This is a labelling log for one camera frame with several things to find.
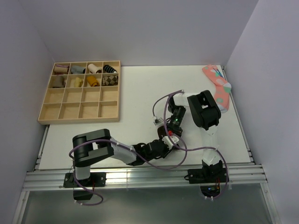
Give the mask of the brown sock with striped cuff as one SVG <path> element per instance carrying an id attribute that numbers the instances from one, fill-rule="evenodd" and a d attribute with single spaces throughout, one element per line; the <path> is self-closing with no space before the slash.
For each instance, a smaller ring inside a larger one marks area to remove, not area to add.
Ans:
<path id="1" fill-rule="evenodd" d="M 170 135 L 169 134 L 169 129 L 168 127 L 164 127 L 164 125 L 160 126 L 158 129 L 157 129 L 157 134 L 158 134 L 158 137 L 160 140 L 162 140 L 165 136 L 168 136 Z"/>

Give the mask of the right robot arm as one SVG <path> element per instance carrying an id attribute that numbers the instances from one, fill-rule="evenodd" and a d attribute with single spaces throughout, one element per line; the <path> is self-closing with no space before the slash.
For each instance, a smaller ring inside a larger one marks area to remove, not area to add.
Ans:
<path id="1" fill-rule="evenodd" d="M 200 130 L 203 145 L 196 148 L 181 148 L 177 146 L 169 131 L 179 141 L 183 141 L 178 134 L 182 133 L 181 123 L 189 108 L 194 124 Z M 202 176 L 207 182 L 214 181 L 220 172 L 223 171 L 224 159 L 218 150 L 216 138 L 217 127 L 221 118 L 221 112 L 210 91 L 205 90 L 200 93 L 185 93 L 177 91 L 168 97 L 164 110 L 168 110 L 172 116 L 169 123 L 164 123 L 165 133 L 170 142 L 180 150 L 185 152 L 202 151 Z"/>

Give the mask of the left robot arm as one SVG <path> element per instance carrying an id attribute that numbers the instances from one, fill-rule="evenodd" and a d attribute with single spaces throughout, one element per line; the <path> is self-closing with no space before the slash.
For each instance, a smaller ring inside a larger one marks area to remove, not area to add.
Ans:
<path id="1" fill-rule="evenodd" d="M 165 158 L 174 148 L 168 136 L 147 144 L 125 145 L 116 141 L 108 129 L 76 135 L 72 144 L 70 157 L 74 161 L 74 181 L 79 186 L 90 183 L 91 165 L 104 159 L 113 158 L 129 166 L 140 166 L 153 159 Z"/>

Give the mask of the pink patterned sock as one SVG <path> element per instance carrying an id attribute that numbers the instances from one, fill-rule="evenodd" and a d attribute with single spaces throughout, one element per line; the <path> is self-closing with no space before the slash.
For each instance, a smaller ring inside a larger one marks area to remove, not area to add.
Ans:
<path id="1" fill-rule="evenodd" d="M 229 109 L 229 96 L 231 84 L 224 78 L 220 70 L 215 65 L 206 65 L 202 69 L 206 77 L 215 85 L 214 100 L 221 113 L 226 113 Z"/>

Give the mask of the brown checkered rolled sock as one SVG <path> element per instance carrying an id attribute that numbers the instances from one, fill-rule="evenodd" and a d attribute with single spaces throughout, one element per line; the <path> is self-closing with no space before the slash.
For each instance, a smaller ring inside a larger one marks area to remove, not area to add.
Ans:
<path id="1" fill-rule="evenodd" d="M 118 75 L 111 75 L 102 78 L 102 86 L 117 86 Z"/>

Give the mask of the black white striped rolled sock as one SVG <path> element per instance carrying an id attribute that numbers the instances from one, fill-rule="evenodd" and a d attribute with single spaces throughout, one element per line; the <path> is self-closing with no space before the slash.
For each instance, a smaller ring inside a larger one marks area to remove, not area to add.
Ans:
<path id="1" fill-rule="evenodd" d="M 106 73 L 117 73 L 117 70 L 115 68 L 113 68 L 112 66 L 108 65 L 108 64 L 103 66 L 103 70 Z"/>

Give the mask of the mustard yellow rolled sock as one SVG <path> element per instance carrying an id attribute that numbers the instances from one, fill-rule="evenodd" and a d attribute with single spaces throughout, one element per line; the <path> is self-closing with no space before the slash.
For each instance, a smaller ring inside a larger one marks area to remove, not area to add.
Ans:
<path id="1" fill-rule="evenodd" d="M 87 82 L 91 87 L 97 87 L 99 86 L 99 82 L 97 80 L 97 78 L 95 76 L 88 76 L 87 78 Z"/>

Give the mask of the wooden compartment tray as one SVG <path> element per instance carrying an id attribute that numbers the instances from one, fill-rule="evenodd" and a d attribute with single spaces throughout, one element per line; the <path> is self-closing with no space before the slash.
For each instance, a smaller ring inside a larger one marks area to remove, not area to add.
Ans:
<path id="1" fill-rule="evenodd" d="M 91 63 L 101 67 L 102 72 L 97 74 L 89 73 L 87 66 Z M 67 74 L 56 74 L 53 72 L 56 64 L 69 65 L 69 72 Z M 117 73 L 106 73 L 103 70 L 103 66 L 106 64 L 115 68 Z M 85 74 L 71 74 L 72 65 L 85 67 Z M 118 75 L 118 85 L 102 86 L 102 78 L 111 75 Z M 52 88 L 55 76 L 64 77 L 64 88 Z M 95 76 L 100 85 L 91 87 L 86 79 L 88 76 Z M 76 77 L 84 80 L 81 88 L 70 87 L 70 81 Z M 43 125 L 117 122 L 120 119 L 120 85 L 120 61 L 54 63 L 38 122 Z"/>

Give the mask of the pale yellow rolled sock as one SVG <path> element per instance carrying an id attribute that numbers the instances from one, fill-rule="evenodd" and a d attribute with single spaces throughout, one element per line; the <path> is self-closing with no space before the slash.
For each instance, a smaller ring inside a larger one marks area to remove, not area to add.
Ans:
<path id="1" fill-rule="evenodd" d="M 81 88 L 83 85 L 83 82 L 84 82 L 83 79 L 76 77 L 70 81 L 70 87 L 71 88 Z"/>

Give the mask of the grey blue rolled sock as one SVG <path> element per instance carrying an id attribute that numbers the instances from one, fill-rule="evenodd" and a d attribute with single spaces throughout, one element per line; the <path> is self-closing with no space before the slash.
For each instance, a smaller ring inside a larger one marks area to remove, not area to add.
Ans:
<path id="1" fill-rule="evenodd" d="M 78 65 L 72 65 L 71 66 L 71 74 L 85 74 L 85 67 L 78 66 Z"/>

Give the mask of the grey brown rolled sock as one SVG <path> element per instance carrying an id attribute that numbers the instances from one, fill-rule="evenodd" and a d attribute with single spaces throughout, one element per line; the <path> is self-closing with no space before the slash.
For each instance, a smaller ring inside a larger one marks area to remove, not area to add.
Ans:
<path id="1" fill-rule="evenodd" d="M 55 76 L 52 82 L 52 88 L 64 88 L 65 80 L 63 76 Z"/>

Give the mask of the beige striped rolled sock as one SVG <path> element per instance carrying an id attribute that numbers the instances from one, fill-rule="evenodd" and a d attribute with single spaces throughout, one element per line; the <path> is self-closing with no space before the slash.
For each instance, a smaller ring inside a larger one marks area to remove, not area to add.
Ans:
<path id="1" fill-rule="evenodd" d="M 69 65 L 56 64 L 54 66 L 53 72 L 56 74 L 67 74 L 69 72 Z"/>

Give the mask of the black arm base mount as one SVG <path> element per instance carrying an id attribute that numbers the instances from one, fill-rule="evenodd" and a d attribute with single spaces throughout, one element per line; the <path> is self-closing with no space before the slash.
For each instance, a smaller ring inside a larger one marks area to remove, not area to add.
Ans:
<path id="1" fill-rule="evenodd" d="M 203 168 L 189 169 L 184 179 L 190 184 L 225 183 L 229 181 L 225 168 L 218 173 L 208 173 Z"/>

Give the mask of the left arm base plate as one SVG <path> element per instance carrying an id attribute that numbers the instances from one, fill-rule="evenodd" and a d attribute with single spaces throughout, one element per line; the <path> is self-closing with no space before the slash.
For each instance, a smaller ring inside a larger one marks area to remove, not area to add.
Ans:
<path id="1" fill-rule="evenodd" d="M 104 187 L 106 184 L 105 172 L 90 173 L 90 177 L 84 180 L 78 180 L 84 187 Z M 74 181 L 73 172 L 66 173 L 64 177 L 64 188 L 77 188 L 79 185 Z"/>

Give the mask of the aluminium frame rail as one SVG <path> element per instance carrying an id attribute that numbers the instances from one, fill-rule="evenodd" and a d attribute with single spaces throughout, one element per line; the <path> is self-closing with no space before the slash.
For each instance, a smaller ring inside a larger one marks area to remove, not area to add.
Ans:
<path id="1" fill-rule="evenodd" d="M 187 170 L 200 166 L 181 166 L 172 170 L 159 170 L 153 167 L 141 168 L 93 168 L 94 172 L 106 173 L 106 184 L 103 189 L 130 189 L 154 187 L 188 186 L 184 179 Z M 66 170 L 37 170 L 28 172 L 22 186 L 22 191 L 65 190 L 63 187 Z M 229 180 L 233 184 L 267 183 L 262 165 L 232 165 L 229 166 Z"/>

